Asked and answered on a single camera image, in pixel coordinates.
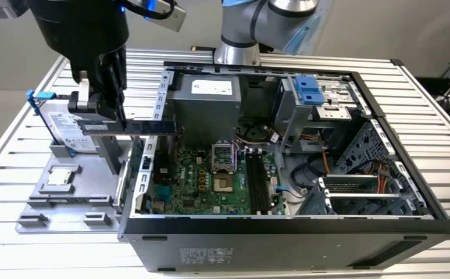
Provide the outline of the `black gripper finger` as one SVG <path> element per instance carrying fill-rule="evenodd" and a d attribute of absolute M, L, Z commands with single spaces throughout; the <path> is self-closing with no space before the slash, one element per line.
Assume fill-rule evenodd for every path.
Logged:
<path fill-rule="evenodd" d="M 127 119 L 123 108 L 127 89 L 127 49 L 121 46 L 101 55 L 96 65 L 96 82 L 92 84 L 96 96 L 96 114 L 111 121 L 109 130 L 120 134 L 125 131 Z"/>
<path fill-rule="evenodd" d="M 91 86 L 87 71 L 80 71 L 80 81 L 77 90 L 69 95 L 68 112 L 84 120 L 100 120 L 101 116 L 96 113 L 95 108 L 89 108 Z"/>

